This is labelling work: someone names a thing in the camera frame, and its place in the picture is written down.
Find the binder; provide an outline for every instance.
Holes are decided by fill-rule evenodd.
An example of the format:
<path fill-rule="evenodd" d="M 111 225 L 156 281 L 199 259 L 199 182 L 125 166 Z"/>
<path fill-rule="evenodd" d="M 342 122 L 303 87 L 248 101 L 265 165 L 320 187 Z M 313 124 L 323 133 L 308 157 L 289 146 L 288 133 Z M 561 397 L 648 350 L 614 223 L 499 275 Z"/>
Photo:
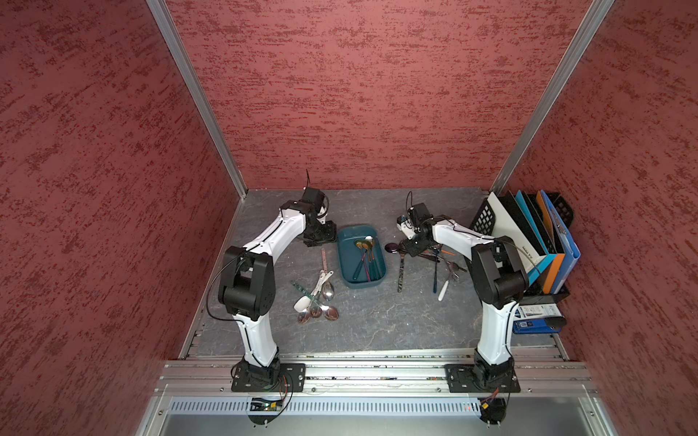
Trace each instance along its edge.
<path fill-rule="evenodd" d="M 530 242 L 538 255 L 547 255 L 548 250 L 543 247 L 543 243 L 538 238 L 538 235 L 536 235 L 531 223 L 528 222 L 526 215 L 524 215 L 521 207 L 519 207 L 519 204 L 517 203 L 513 194 L 511 192 L 507 192 L 501 197 L 498 197 L 498 199 L 500 203 L 502 203 L 502 206 L 504 206 L 504 209 L 507 210 L 507 213 L 509 213 L 509 216 L 512 217 L 512 220 L 514 220 L 514 222 L 519 226 L 519 230 L 521 230 L 521 233 L 523 233 L 526 239 L 528 239 L 528 242 Z"/>
<path fill-rule="evenodd" d="M 543 204 L 545 205 L 545 209 L 547 210 L 553 225 L 553 231 L 558 235 L 565 251 L 565 258 L 560 265 L 560 271 L 558 271 L 558 275 L 555 277 L 553 289 L 551 291 L 552 294 L 557 294 L 560 291 L 560 288 L 565 284 L 567 277 L 570 276 L 570 272 L 577 264 L 577 261 L 579 261 L 579 256 L 581 253 L 579 252 L 579 248 L 572 238 L 572 234 L 570 234 L 569 229 L 563 222 L 560 214 L 557 212 L 557 210 L 555 210 L 553 203 L 545 194 L 545 191 L 541 190 L 538 195 L 543 200 Z"/>
<path fill-rule="evenodd" d="M 517 192 L 517 196 L 515 198 L 517 204 L 523 211 L 523 214 L 526 215 L 526 219 L 530 223 L 532 223 L 531 225 L 535 230 L 536 236 L 538 236 L 540 241 L 543 243 L 543 246 L 545 247 L 547 252 L 550 254 L 557 253 L 555 251 L 555 245 L 553 244 L 552 239 L 550 239 L 548 231 L 545 230 L 543 220 L 540 218 L 540 213 L 533 206 L 533 203 L 531 202 L 530 198 L 527 195 L 523 194 L 521 191 Z"/>
<path fill-rule="evenodd" d="M 494 193 L 489 194 L 487 202 L 492 214 L 496 217 L 491 235 L 496 238 L 508 236 L 513 240 L 514 245 L 526 254 L 524 255 L 519 251 L 521 263 L 528 274 L 528 283 L 535 282 L 540 275 L 539 271 L 544 271 L 553 262 L 555 256 L 538 254 L 533 244 L 524 236 L 524 233 Z"/>
<path fill-rule="evenodd" d="M 563 260 L 565 259 L 565 254 L 557 253 L 557 251 L 555 250 L 555 246 L 552 240 L 550 239 L 550 236 L 548 235 L 548 232 L 545 226 L 543 225 L 542 220 L 538 216 L 538 212 L 533 208 L 533 205 L 531 205 L 531 207 L 528 206 L 528 204 L 530 203 L 530 199 L 524 194 L 522 194 L 521 191 L 519 191 L 517 192 L 516 201 L 521 210 L 523 211 L 523 214 L 525 215 L 526 219 L 529 220 L 530 223 L 532 223 L 531 227 L 533 227 L 533 229 L 535 230 L 536 236 L 540 238 L 540 241 L 543 247 L 545 248 L 546 253 L 555 256 L 550 266 L 548 266 L 548 268 L 542 272 L 540 278 L 538 278 L 538 283 L 540 284 L 540 287 L 543 289 L 543 294 L 550 294 L 553 290 L 555 278 L 557 277 L 558 272 L 560 271 L 560 266 L 562 266 Z"/>

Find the marble surface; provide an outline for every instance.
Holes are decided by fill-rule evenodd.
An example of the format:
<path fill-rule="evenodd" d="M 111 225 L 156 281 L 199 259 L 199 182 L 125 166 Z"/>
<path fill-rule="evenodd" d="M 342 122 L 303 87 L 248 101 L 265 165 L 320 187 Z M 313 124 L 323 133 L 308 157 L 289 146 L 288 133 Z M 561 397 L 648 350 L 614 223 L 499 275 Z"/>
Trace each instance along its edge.
<path fill-rule="evenodd" d="M 380 245 L 399 242 L 403 235 L 395 220 L 404 213 L 407 189 L 326 190 L 330 200 L 328 219 L 339 229 L 368 224 L 378 231 Z M 445 214 L 469 225 L 486 193 L 479 188 L 414 189 L 414 203 L 424 202 L 433 214 Z M 276 217 L 286 200 L 302 196 L 299 190 L 253 190 L 245 200 L 237 220 L 231 244 L 242 246 L 254 239 Z M 293 289 L 295 280 L 311 290 L 322 268 L 320 247 L 308 248 L 295 240 L 274 265 L 276 299 L 270 310 L 274 340 L 285 353 L 341 352 L 394 349 L 433 349 L 474 347 L 480 338 L 482 309 L 468 273 L 458 283 L 450 283 L 443 301 L 433 293 L 433 263 L 421 257 L 405 259 L 402 293 L 397 293 L 398 255 L 385 253 L 388 269 L 385 280 L 377 287 L 350 290 L 339 271 L 336 244 L 324 245 L 327 266 L 335 271 L 332 283 L 340 318 L 335 322 L 324 317 L 298 324 L 293 304 L 300 294 Z M 445 255 L 464 266 L 462 256 Z M 445 265 L 439 265 L 438 289 L 447 277 Z M 209 296 L 215 316 L 226 317 L 225 308 Z M 199 356 L 243 354 L 238 328 L 232 322 L 202 321 Z M 549 335 L 514 335 L 513 345 L 552 345 Z"/>

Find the metal vent grille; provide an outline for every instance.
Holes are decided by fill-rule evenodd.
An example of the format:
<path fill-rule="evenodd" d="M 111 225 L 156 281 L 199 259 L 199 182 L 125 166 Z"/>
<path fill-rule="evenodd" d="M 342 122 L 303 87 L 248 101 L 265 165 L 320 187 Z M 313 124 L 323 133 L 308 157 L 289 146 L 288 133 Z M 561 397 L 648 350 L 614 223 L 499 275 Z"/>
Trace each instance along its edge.
<path fill-rule="evenodd" d="M 168 412 L 170 414 L 244 415 L 248 413 L 249 404 L 250 398 L 176 397 L 173 398 Z M 476 398 L 296 397 L 289 403 L 284 414 L 479 416 L 480 402 Z"/>

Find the plastic tray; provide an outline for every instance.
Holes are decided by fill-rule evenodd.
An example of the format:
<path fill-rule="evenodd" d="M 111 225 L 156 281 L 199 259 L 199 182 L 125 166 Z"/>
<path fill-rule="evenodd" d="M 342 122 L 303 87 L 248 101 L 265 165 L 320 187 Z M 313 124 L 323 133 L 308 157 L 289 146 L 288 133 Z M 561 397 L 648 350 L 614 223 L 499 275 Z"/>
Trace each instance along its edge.
<path fill-rule="evenodd" d="M 357 239 L 363 239 L 366 236 L 372 236 L 376 241 L 376 246 L 373 248 L 373 256 L 378 266 L 379 279 L 372 280 L 366 277 L 366 270 L 362 269 L 356 280 L 352 280 L 354 271 L 357 265 L 361 262 L 363 251 L 354 245 Z M 385 278 L 386 268 L 385 259 L 383 259 L 383 247 L 380 245 L 378 233 L 376 229 L 370 225 L 355 225 L 347 227 L 337 233 L 337 253 L 339 255 L 339 268 L 342 272 L 342 279 L 350 289 L 365 289 L 367 287 L 378 286 Z"/>

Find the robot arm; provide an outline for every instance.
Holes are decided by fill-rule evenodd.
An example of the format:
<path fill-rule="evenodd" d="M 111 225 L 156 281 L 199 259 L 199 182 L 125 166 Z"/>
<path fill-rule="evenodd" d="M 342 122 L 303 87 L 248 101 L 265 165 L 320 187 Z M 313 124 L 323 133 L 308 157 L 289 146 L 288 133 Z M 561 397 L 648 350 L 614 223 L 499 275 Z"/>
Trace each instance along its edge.
<path fill-rule="evenodd" d="M 482 332 L 475 353 L 475 383 L 483 391 L 494 391 L 511 377 L 514 358 L 510 354 L 514 311 L 528 287 L 528 276 L 516 247 L 506 236 L 494 238 L 459 225 L 448 217 L 434 217 L 424 203 L 398 219 L 408 239 L 403 249 L 416 256 L 425 248 L 442 243 L 466 258 L 477 296 L 482 301 Z"/>
<path fill-rule="evenodd" d="M 279 349 L 269 325 L 276 296 L 274 263 L 296 237 L 308 247 L 336 241 L 336 225 L 325 222 L 329 206 L 325 200 L 320 190 L 306 188 L 300 200 L 279 208 L 279 215 L 259 236 L 243 247 L 229 247 L 223 256 L 223 264 L 230 268 L 221 273 L 218 302 L 237 321 L 245 345 L 242 363 L 262 389 L 279 376 Z"/>

